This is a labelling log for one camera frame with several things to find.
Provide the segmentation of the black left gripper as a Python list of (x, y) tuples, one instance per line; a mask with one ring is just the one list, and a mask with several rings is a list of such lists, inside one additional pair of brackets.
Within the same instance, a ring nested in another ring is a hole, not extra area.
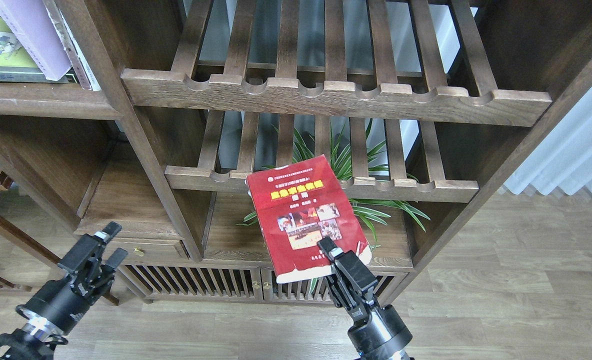
[(72, 331), (90, 307), (111, 289), (117, 268), (129, 255), (119, 247), (101, 264), (107, 244), (122, 228), (111, 221), (103, 230), (80, 237), (58, 263), (68, 274), (60, 280), (47, 281), (27, 303), (15, 308), (27, 319), (22, 330), (33, 336), (65, 336)]

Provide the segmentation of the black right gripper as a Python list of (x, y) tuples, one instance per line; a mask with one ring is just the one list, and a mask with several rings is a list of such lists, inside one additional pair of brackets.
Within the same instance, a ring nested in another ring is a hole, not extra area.
[(375, 306), (362, 318), (362, 303), (373, 301), (376, 276), (352, 251), (343, 251), (330, 237), (317, 242), (329, 259), (331, 275), (324, 276), (335, 307), (356, 321), (347, 331), (360, 360), (411, 360), (406, 346), (413, 336), (393, 305)]

